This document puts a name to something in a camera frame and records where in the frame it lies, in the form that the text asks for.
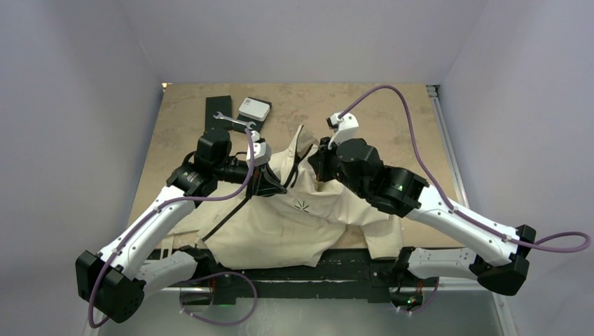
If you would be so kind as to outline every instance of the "cloth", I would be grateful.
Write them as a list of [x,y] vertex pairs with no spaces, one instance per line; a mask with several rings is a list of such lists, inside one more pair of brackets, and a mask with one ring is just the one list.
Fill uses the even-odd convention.
[[[301,126],[291,145],[272,155],[270,168],[287,184],[287,194],[252,197],[205,242],[219,263],[232,269],[314,267],[346,225],[361,226],[372,258],[398,256],[402,247],[399,218],[379,212],[340,182],[317,182],[307,162],[316,150],[317,140]],[[237,185],[219,183],[212,196],[236,189]],[[170,234],[198,231],[202,239],[243,199],[242,195],[203,202]]]

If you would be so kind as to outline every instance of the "metal wrench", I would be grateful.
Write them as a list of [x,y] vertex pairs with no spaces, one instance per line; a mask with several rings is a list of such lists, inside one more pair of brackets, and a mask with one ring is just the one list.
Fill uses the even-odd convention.
[[256,123],[253,121],[241,121],[241,120],[237,120],[237,119],[233,119],[233,118],[229,118],[225,115],[223,115],[221,112],[217,111],[215,114],[212,115],[215,119],[219,119],[219,120],[227,120],[227,121],[231,121],[234,124],[239,124],[239,125],[244,125],[248,130],[251,130],[251,128],[253,126],[256,126]]

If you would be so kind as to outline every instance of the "wooden table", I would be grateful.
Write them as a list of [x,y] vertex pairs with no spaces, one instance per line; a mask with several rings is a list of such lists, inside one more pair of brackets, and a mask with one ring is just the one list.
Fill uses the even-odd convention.
[[[259,83],[259,84],[172,84],[168,85],[153,132],[151,145],[134,199],[130,223],[155,199],[165,180],[184,156],[195,150],[204,132],[205,97],[231,95],[233,115],[245,97],[272,102],[272,111],[261,131],[272,152],[284,150],[297,127],[304,124],[318,138],[331,135],[326,118],[349,106],[378,83]],[[427,89],[421,83],[394,84],[404,94],[413,118],[420,154],[447,194],[456,199],[448,157]],[[398,96],[392,91],[373,93],[353,110],[359,121],[358,136],[375,146],[387,165],[405,167],[424,176],[417,163]],[[244,134],[230,132],[232,153],[245,151]],[[460,246],[453,239],[412,220],[401,221],[404,246]],[[174,247],[194,244],[195,233],[176,236]],[[365,240],[358,227],[349,225],[336,248],[362,247]]]

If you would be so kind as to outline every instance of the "black logo on fabric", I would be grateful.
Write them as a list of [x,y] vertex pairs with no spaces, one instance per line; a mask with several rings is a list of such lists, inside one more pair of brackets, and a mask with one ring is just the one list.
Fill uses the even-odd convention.
[[308,208],[310,206],[309,206],[309,204],[306,204],[305,201],[302,201],[302,202],[297,201],[297,204],[295,204],[294,206],[303,212],[309,213]]

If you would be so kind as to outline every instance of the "gray wall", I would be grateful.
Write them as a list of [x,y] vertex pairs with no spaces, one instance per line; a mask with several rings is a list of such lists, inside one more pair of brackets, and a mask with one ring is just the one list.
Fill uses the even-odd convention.
[[[471,206],[540,237],[594,234],[593,16],[589,0],[489,1],[440,90]],[[529,259],[520,334],[592,335],[594,248]]]
[[164,82],[439,83],[487,0],[123,0]]
[[74,261],[125,227],[161,95],[116,0],[0,3],[0,330],[80,335]]

